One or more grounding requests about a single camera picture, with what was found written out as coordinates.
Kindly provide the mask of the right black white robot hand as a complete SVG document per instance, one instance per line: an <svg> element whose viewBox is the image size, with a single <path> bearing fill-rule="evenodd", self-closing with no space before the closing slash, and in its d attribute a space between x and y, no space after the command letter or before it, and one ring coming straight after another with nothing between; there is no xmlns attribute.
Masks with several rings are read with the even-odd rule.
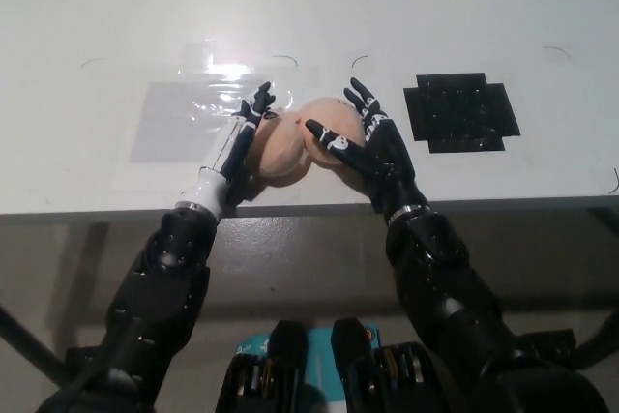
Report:
<svg viewBox="0 0 619 413"><path fill-rule="evenodd" d="M361 117L364 145L314 119L305 127L330 155L361 176L373 211L385 223L429 214L429 203L416 185L415 169L395 121L359 79L352 77L343 94Z"/></svg>

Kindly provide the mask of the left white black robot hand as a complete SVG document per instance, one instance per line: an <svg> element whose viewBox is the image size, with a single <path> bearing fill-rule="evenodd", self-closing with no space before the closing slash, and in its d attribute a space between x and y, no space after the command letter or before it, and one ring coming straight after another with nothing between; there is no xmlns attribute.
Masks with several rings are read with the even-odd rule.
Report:
<svg viewBox="0 0 619 413"><path fill-rule="evenodd" d="M240 108L220 127L195 184L181 193L174 208L212 214L217 220L226 208L229 191L245 163L264 113L275 101L271 82L261 84L253 98L242 100Z"/></svg>

